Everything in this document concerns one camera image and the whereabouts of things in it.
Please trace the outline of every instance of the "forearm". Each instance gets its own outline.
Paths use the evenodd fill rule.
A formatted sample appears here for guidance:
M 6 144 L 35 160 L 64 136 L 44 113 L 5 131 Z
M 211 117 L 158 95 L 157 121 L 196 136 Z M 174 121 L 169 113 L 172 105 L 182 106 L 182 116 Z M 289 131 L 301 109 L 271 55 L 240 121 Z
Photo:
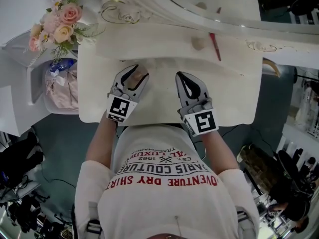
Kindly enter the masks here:
M 272 211 L 283 211 L 287 208 L 288 203 L 276 204 L 271 207 Z
M 116 123 L 106 118 L 106 114 L 104 113 L 89 145 L 85 160 L 97 161 L 108 168 L 111 167 L 115 129 Z
M 204 134 L 202 141 L 211 167 L 217 175 L 229 169 L 239 169 L 232 151 L 217 131 Z

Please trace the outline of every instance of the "white countertop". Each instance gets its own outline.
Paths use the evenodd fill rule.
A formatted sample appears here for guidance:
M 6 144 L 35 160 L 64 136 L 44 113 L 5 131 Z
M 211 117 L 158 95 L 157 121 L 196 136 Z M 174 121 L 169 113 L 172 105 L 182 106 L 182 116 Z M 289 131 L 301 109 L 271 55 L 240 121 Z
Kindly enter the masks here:
M 191 73 L 205 82 L 220 126 L 250 124 L 255 117 L 261 82 L 262 56 L 256 54 L 253 59 L 260 60 L 260 67 L 254 68 L 256 75 L 243 76 L 205 60 L 157 58 L 120 62 L 97 56 L 95 47 L 81 45 L 78 53 L 80 119 L 99 122 L 115 75 L 129 65 L 141 63 L 147 68 L 150 80 L 125 125 L 182 123 L 177 113 L 180 108 L 175 85 L 177 71 Z
M 252 10 L 259 15 L 257 7 Z M 227 8 L 223 8 L 223 13 L 227 13 Z M 205 48 L 196 51 L 191 38 L 203 35 Z M 107 25 L 106 31 L 97 36 L 95 45 L 79 46 L 80 119 L 99 122 L 116 74 L 140 63 L 147 68 L 150 79 L 140 103 L 124 125 L 182 123 L 177 113 L 181 108 L 175 84 L 178 71 L 191 73 L 205 82 L 220 126 L 252 123 L 263 53 L 249 49 L 244 40 L 226 36 L 216 36 L 216 39 L 222 61 L 218 61 L 208 33 L 154 23 Z

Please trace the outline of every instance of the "floor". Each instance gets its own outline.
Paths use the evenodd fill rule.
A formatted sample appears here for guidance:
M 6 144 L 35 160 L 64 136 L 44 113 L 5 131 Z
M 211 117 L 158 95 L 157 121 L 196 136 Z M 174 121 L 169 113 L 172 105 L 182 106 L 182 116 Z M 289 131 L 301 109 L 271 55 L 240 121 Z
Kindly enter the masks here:
M 234 155 L 248 143 L 255 143 L 270 155 L 271 148 L 276 147 L 281 138 L 281 131 L 286 121 L 293 88 L 293 69 L 286 67 L 281 78 L 263 75 L 255 121 L 252 125 L 221 127 L 219 133 L 223 136 Z M 41 170 L 36 173 L 41 183 L 43 194 L 50 199 L 43 204 L 51 214 L 62 213 L 70 217 L 74 202 L 75 189 L 61 181 L 48 183 L 47 180 L 62 179 L 76 185 L 81 163 L 85 159 L 87 147 L 97 128 L 97 123 L 83 123 L 78 116 L 51 114 L 34 125 L 46 160 Z M 201 158 L 205 156 L 205 148 L 198 137 L 192 139 Z

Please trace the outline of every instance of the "white cabinet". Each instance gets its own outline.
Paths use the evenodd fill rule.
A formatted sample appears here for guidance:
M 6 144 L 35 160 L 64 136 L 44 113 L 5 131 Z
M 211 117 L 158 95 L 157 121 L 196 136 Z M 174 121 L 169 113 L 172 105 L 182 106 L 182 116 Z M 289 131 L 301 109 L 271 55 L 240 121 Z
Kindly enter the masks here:
M 26 67 L 0 50 L 0 131 L 20 136 L 49 114 L 42 97 L 28 105 Z

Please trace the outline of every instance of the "black cable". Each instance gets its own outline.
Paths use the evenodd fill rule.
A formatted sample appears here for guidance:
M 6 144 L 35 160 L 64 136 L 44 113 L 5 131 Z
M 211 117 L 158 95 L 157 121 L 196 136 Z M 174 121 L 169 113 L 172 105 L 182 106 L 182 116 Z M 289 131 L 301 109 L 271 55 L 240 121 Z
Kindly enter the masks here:
M 65 182 L 66 184 L 69 184 L 70 186 L 72 186 L 73 188 L 76 189 L 76 187 L 75 187 L 73 184 L 71 184 L 71 183 L 69 183 L 69 182 L 67 182 L 67 181 L 65 181 L 65 180 L 62 180 L 62 179 L 51 179 L 51 180 L 49 181 L 49 180 L 44 176 L 42 163 L 41 163 L 41 173 L 42 173 L 42 176 L 43 176 L 43 178 L 46 180 L 47 183 L 51 183 L 51 182 L 53 182 L 53 181 L 62 181 L 62 182 Z
M 225 136 L 226 134 L 230 133 L 232 130 L 234 130 L 234 129 L 235 129 L 236 127 L 238 127 L 238 126 L 239 126 L 239 125 L 233 127 L 231 130 L 229 130 L 228 132 L 224 133 L 221 138 L 224 138 L 224 136 Z
M 26 176 L 26 181 L 25 181 L 26 185 L 23 188 L 14 188 L 14 189 L 25 189 L 28 186 L 28 184 L 29 184 L 29 182 L 31 182 L 31 180 L 29 180 L 29 176 L 27 176 L 27 175 L 24 175 L 23 178 L 25 176 Z
M 259 134 L 261 140 L 262 140 L 264 143 L 266 143 L 266 144 L 270 147 L 271 151 L 274 153 L 273 148 L 271 147 L 271 145 L 270 145 L 269 143 L 267 143 L 267 142 L 263 139 L 263 136 L 261 135 L 260 131 L 259 131 L 258 129 L 256 129 L 256 128 L 253 128 L 252 126 L 250 126 L 250 127 L 251 127 L 253 130 L 256 130 L 256 131 L 258 132 L 258 134 Z
M 314 73 L 312 73 L 312 72 L 310 72 L 310 71 L 306 71 L 306 70 L 304 70 L 304 69 L 301 69 L 300 67 L 299 67 L 299 69 L 302 70 L 305 74 L 306 74 L 306 73 L 311 73 L 313 76 L 319 77 L 318 75 L 316 75 L 316 74 L 314 74 Z
M 290 10 L 290 8 L 289 8 L 289 9 L 287 9 L 283 14 L 278 15 L 278 16 L 275 16 L 275 18 L 280 18 L 280 17 L 284 16 L 287 12 L 290 12 L 290 11 L 291 11 L 291 10 Z
M 6 146 L 2 143 L 2 142 L 0 142 L 1 143 L 1 145 L 4 147 L 4 148 L 6 148 Z

